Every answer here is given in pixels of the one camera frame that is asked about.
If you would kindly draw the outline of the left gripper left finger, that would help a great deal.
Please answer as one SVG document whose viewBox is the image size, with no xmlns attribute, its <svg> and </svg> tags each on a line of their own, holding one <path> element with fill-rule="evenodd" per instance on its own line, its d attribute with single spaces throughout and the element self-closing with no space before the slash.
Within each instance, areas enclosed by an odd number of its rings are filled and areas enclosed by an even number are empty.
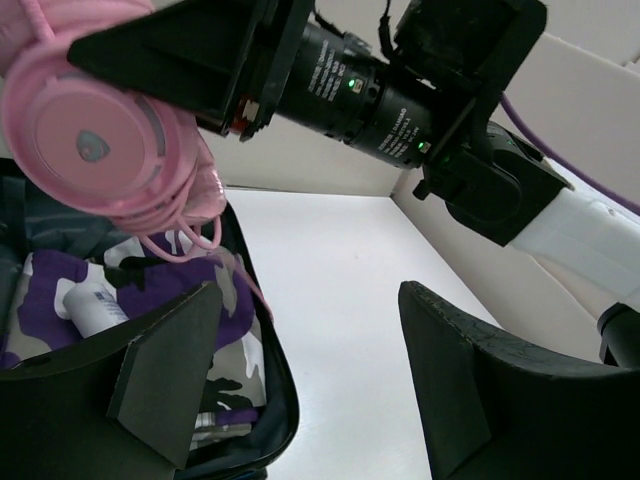
<svg viewBox="0 0 640 480">
<path fill-rule="evenodd" d="M 221 306 L 205 283 L 2 371 L 2 478 L 173 478 L 187 464 Z"/>
</svg>

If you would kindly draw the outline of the pink headphones with cable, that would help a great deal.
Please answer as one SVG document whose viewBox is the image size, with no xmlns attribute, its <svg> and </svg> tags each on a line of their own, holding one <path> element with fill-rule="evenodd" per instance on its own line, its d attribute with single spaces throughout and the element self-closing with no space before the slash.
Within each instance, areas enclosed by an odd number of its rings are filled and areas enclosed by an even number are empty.
<svg viewBox="0 0 640 480">
<path fill-rule="evenodd" d="M 214 253 L 227 201 L 193 115 L 72 66 L 76 39 L 152 13 L 148 1 L 5 1 L 1 123 L 14 161 L 54 199 L 146 247 L 171 231 L 188 258 Z"/>
</svg>

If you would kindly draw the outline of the purple camouflage clothing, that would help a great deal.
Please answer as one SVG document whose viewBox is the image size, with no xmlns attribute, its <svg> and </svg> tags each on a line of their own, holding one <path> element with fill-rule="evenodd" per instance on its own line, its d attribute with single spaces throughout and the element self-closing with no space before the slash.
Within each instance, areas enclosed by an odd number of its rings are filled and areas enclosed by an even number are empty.
<svg viewBox="0 0 640 480">
<path fill-rule="evenodd" d="M 196 419 L 192 446 L 249 434 L 267 404 L 263 340 L 240 256 L 219 248 L 186 263 L 167 263 L 136 239 L 95 260 L 61 251 L 30 253 L 8 312 L 1 366 L 19 363 L 81 341 L 62 299 L 78 283 L 102 283 L 129 317 L 147 314 L 203 282 L 216 284 L 222 308 L 214 356 Z"/>
</svg>

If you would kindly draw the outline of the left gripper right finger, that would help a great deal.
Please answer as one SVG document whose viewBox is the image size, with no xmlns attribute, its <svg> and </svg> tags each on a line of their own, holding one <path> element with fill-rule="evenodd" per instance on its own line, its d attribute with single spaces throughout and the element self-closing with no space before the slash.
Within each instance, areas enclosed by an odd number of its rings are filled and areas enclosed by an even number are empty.
<svg viewBox="0 0 640 480">
<path fill-rule="evenodd" d="M 435 479 L 635 479 L 639 331 L 591 362 L 521 339 L 416 281 L 400 320 Z"/>
</svg>

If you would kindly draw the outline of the white small bottle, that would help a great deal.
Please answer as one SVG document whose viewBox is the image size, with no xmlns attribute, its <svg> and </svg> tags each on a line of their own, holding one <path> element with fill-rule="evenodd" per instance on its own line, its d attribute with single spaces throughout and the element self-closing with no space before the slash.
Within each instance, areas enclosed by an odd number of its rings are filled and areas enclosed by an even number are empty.
<svg viewBox="0 0 640 480">
<path fill-rule="evenodd" d="M 89 338 L 129 320 L 102 283 L 78 283 L 62 299 L 69 318 L 83 338 Z"/>
</svg>

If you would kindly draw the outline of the blue kids suitcase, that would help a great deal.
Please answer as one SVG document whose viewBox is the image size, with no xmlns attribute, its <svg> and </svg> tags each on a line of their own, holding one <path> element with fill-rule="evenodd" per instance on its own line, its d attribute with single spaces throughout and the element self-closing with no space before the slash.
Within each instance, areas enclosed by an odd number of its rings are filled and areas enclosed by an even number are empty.
<svg viewBox="0 0 640 480">
<path fill-rule="evenodd" d="M 299 403 L 232 208 L 168 263 L 1 163 L 1 475 L 263 479 Z"/>
</svg>

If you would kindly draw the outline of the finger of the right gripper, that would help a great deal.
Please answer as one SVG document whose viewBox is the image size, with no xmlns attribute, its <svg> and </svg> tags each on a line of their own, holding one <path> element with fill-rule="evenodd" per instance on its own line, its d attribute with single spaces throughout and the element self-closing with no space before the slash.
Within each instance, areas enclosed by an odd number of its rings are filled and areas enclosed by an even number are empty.
<svg viewBox="0 0 640 480">
<path fill-rule="evenodd" d="M 113 86 L 146 94 L 225 135 L 260 20 L 258 1 L 181 1 L 73 41 L 68 61 Z"/>
</svg>

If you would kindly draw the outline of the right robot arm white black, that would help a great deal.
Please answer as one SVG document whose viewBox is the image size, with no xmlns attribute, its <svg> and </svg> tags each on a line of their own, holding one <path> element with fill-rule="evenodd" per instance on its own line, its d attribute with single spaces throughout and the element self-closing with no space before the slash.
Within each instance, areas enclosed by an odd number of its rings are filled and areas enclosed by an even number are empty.
<svg viewBox="0 0 640 480">
<path fill-rule="evenodd" d="M 505 89 L 545 30 L 538 1 L 413 1 L 382 54 L 311 1 L 181 1 L 74 40 L 68 61 L 108 84 L 182 108 L 200 127 L 251 139 L 283 116 L 423 176 L 418 199 L 487 240 L 563 266 L 615 300 L 600 317 L 605 364 L 639 363 L 637 209 L 572 168 Z"/>
</svg>

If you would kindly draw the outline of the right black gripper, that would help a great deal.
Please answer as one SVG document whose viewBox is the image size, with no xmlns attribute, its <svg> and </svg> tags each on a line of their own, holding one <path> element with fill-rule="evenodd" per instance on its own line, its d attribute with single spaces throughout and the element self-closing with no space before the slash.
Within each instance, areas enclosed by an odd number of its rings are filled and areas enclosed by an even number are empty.
<svg viewBox="0 0 640 480">
<path fill-rule="evenodd" d="M 222 51 L 235 68 L 219 133 L 251 139 L 282 116 L 400 169 L 433 142 L 427 88 L 322 18 L 312 1 L 222 1 Z"/>
</svg>

